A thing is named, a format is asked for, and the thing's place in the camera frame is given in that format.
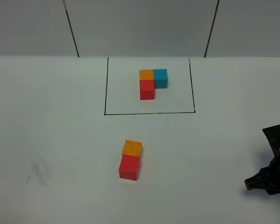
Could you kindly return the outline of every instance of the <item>black rectangle outline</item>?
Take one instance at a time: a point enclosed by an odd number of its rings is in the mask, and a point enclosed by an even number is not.
[[[107,79],[106,79],[106,96],[105,96],[105,113],[104,113],[104,115],[140,115],[140,114],[196,113],[195,101],[194,101],[194,91],[193,91],[193,82],[192,82],[192,72],[191,72],[191,62],[190,62],[190,58],[189,58],[189,72],[190,72],[190,80],[191,80],[191,89],[192,89],[192,97],[193,97],[194,111],[191,111],[191,112],[160,112],[160,113],[108,113],[108,114],[106,114],[107,90],[108,90],[108,73],[109,73],[109,57],[108,57],[108,60],[107,60]]]

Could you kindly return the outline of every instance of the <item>pencil mark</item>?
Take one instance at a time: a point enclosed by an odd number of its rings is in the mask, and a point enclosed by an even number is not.
[[[43,158],[40,158],[36,163],[33,162],[31,164],[31,168],[37,177],[38,183],[42,187],[46,186],[50,176],[50,171],[47,168],[47,165],[44,162]]]

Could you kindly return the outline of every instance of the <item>red block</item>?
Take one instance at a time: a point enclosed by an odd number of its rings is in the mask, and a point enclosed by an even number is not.
[[[154,80],[140,80],[140,99],[154,99]]]
[[[119,166],[119,177],[128,180],[137,180],[140,158],[131,155],[122,155]]]

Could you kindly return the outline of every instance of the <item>cube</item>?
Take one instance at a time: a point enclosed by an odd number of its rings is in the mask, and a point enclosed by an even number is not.
[[[154,80],[140,80],[140,100],[154,99]]]
[[[154,69],[154,87],[166,89],[168,87],[167,69]]]
[[[122,155],[119,166],[119,177],[136,181],[140,167],[140,158],[131,155]]]
[[[123,146],[122,155],[130,155],[141,158],[142,142],[126,140]]]
[[[154,70],[140,70],[139,79],[140,80],[153,80],[154,79]]]

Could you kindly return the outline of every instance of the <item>white table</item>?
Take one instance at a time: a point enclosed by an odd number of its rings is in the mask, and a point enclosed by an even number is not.
[[[280,224],[244,184],[273,158],[280,58],[190,61],[196,113],[104,116],[107,58],[0,57],[0,224]]]

